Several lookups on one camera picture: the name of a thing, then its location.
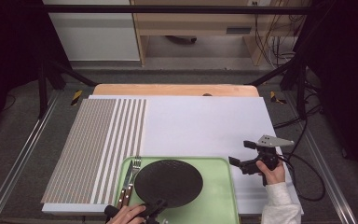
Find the white cabinet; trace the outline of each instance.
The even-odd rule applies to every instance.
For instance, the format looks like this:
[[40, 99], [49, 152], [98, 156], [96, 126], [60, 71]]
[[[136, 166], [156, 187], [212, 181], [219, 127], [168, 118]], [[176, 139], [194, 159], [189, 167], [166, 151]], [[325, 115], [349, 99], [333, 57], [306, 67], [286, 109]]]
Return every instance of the white cabinet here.
[[[129, 5], [128, 0], [43, 0], [45, 5]], [[69, 61], [139, 61], [131, 14], [50, 13]]]

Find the black plate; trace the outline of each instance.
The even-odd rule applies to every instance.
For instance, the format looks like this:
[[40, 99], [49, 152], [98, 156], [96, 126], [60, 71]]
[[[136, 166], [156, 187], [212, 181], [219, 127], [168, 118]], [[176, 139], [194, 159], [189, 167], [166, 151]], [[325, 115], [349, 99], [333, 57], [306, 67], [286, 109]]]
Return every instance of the black plate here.
[[202, 190], [202, 176], [184, 161], [162, 160], [144, 167], [135, 178], [135, 190], [146, 203], [159, 199], [168, 208], [180, 207], [196, 199]]

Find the human hand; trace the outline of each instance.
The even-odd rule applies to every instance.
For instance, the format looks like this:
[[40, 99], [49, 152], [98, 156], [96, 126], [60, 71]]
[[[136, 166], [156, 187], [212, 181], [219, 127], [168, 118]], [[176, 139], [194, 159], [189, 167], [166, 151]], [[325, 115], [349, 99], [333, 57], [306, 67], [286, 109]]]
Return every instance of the human hand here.
[[257, 165], [258, 169], [266, 176], [268, 185], [284, 182], [284, 167], [281, 160], [278, 160], [278, 165], [273, 171], [271, 171], [262, 161], [257, 161], [255, 164]]
[[144, 223], [145, 219], [136, 217], [142, 213], [146, 207], [144, 205], [135, 204], [132, 206], [123, 206], [117, 215], [110, 218], [106, 224], [140, 224]]

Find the silver fork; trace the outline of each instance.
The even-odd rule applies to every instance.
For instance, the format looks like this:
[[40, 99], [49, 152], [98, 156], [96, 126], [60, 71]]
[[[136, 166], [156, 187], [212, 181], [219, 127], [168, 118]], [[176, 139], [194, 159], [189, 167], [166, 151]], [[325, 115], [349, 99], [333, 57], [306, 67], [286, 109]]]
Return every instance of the silver fork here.
[[140, 156], [135, 156], [135, 159], [133, 160], [133, 164], [132, 164], [131, 180], [123, 199], [123, 205], [129, 205], [130, 197], [132, 193], [133, 181], [135, 180], [135, 177], [138, 175], [139, 171], [141, 170], [141, 161], [142, 159]]
[[140, 156], [135, 156], [132, 165], [132, 177], [130, 180], [130, 186], [133, 186], [133, 181], [135, 180], [135, 177], [138, 175], [139, 171], [141, 170], [141, 162], [142, 162], [142, 158]]

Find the black and white stripes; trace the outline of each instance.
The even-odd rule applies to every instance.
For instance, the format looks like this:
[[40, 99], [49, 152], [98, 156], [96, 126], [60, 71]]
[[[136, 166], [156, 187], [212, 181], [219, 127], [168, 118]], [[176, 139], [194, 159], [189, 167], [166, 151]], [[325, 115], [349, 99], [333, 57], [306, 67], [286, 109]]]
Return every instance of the black and white stripes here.
[[42, 203], [114, 203], [121, 162], [139, 154], [145, 99], [85, 99]]

